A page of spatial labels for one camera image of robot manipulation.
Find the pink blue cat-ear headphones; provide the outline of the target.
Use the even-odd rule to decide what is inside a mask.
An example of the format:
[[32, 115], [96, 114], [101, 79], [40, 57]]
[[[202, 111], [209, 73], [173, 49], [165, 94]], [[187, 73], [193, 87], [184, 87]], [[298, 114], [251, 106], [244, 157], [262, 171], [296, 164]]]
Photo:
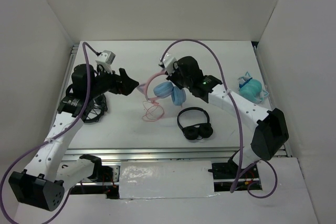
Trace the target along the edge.
[[155, 103], [158, 99], [164, 99], [167, 97], [171, 97], [172, 103], [175, 106], [182, 106], [182, 104], [186, 101], [186, 92], [184, 89], [179, 89], [177, 86], [174, 86], [173, 83], [166, 81], [157, 85], [153, 89], [154, 97], [148, 97], [148, 87], [150, 83], [157, 77], [165, 75], [165, 71], [160, 71], [154, 75], [152, 75], [146, 83], [140, 84], [137, 87], [137, 90], [140, 91], [144, 96], [146, 101]]

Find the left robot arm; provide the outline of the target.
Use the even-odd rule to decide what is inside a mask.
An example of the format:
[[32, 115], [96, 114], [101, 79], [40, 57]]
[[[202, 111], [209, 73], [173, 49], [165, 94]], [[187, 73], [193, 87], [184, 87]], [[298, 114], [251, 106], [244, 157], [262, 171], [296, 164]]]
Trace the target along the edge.
[[71, 85], [57, 109], [54, 124], [42, 147], [21, 172], [12, 172], [8, 182], [19, 203], [54, 211], [65, 192], [81, 180], [93, 182], [103, 175], [100, 158], [83, 154], [73, 164], [61, 169], [60, 163], [89, 113], [106, 92], [130, 95], [139, 83], [121, 68], [119, 73], [80, 64], [71, 74]]

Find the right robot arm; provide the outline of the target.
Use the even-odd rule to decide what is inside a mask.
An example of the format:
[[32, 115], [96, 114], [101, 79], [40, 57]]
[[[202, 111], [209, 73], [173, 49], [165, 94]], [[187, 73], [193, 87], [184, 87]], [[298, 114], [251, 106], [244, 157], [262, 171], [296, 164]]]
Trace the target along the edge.
[[165, 56], [162, 64], [167, 79], [178, 88], [186, 88], [193, 96], [236, 116], [253, 132], [251, 144], [240, 150], [228, 166], [233, 177], [241, 177], [256, 161], [270, 160], [288, 140], [286, 120], [281, 110], [271, 111], [230, 91], [219, 79], [204, 75], [191, 56], [179, 60]]

